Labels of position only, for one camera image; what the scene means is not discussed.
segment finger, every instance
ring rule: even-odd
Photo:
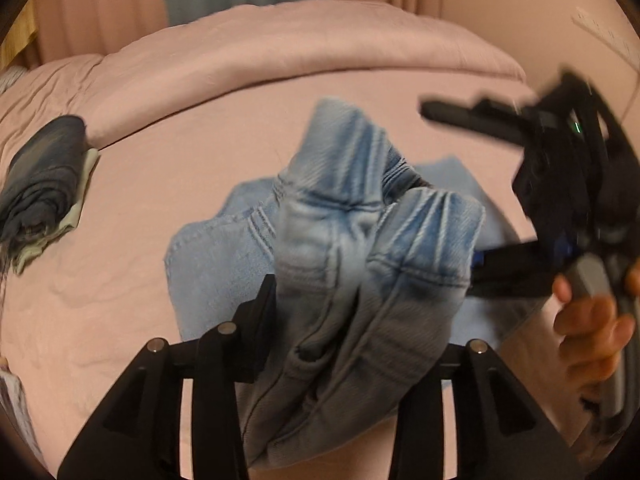
[[[560,303],[569,303],[571,301],[571,285],[562,274],[556,276],[552,291]]]
[[[567,337],[560,344],[560,360],[568,366],[574,366],[609,358],[626,346],[634,328],[631,316],[621,316],[587,336]]]
[[[554,330],[559,335],[587,335],[604,328],[616,317],[616,303],[608,296],[580,298],[564,306],[556,315]]]
[[[606,359],[570,366],[566,371],[566,378],[570,386],[580,391],[590,384],[602,383],[609,379],[618,368],[620,354]]]
[[[626,276],[626,290],[632,296],[640,296],[640,260]]]

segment folded clothes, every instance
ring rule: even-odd
[[[289,167],[181,229],[165,267],[185,340],[276,274],[276,339],[238,409],[249,464],[280,467],[389,416],[447,342],[496,345],[541,306],[465,299],[473,249],[517,239],[455,158],[418,172],[362,111],[326,99]]]
[[[84,154],[84,121],[61,116],[16,153],[0,193],[0,242],[9,256],[51,234],[76,201]]]
[[[33,432],[22,381],[11,373],[6,358],[2,356],[0,356],[0,405],[34,456],[40,460],[42,465],[46,466]]]
[[[89,182],[91,172],[94,170],[96,162],[98,162],[98,157],[98,150],[95,148],[89,149],[84,154],[84,165],[82,167],[82,173],[80,174],[78,190],[76,191],[76,202],[60,221],[55,231],[50,234],[43,235],[41,238],[24,245],[14,256],[12,264],[16,274],[22,274],[24,267],[40,256],[50,243],[78,227],[80,213],[82,212],[82,205],[84,204],[84,192],[86,191],[86,185]]]
[[[23,66],[10,66],[6,70],[0,72],[0,95],[11,88],[18,79],[29,71]]]

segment bed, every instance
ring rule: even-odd
[[[520,153],[426,124],[417,112],[421,96],[470,104],[486,94],[535,99],[518,63],[467,30],[387,4],[342,0],[238,6],[115,54],[56,60],[21,77],[0,96],[0,174],[60,114],[83,117],[100,149],[78,228],[7,283],[2,352],[24,383],[47,468],[56,473],[146,341],[179,341],[162,263],[171,236],[215,215],[238,182],[283,168],[325,95],[363,108],[412,163],[455,154],[520,237],[531,236],[510,187]],[[571,443],[586,416],[555,357],[557,309],[550,300],[500,353]],[[186,478],[189,424],[184,416]],[[391,419],[328,455],[252,478],[383,479],[393,437]],[[451,428],[447,449],[452,478]]]

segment screw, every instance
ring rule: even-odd
[[[218,325],[218,333],[221,335],[232,335],[238,327],[233,321],[225,321]]]
[[[154,354],[164,348],[164,339],[160,337],[153,338],[146,344],[146,349]]]
[[[469,343],[469,348],[476,354],[484,354],[489,349],[489,346],[481,339],[473,339],[473,341]]]

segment light blue jeans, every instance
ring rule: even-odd
[[[474,248],[517,237],[457,160],[428,170],[361,110],[327,98],[288,168],[238,187],[172,240],[183,339],[231,319],[276,275],[274,346],[257,382],[238,386],[251,466],[341,446],[389,416],[449,341],[495,346],[541,304],[465,299]]]

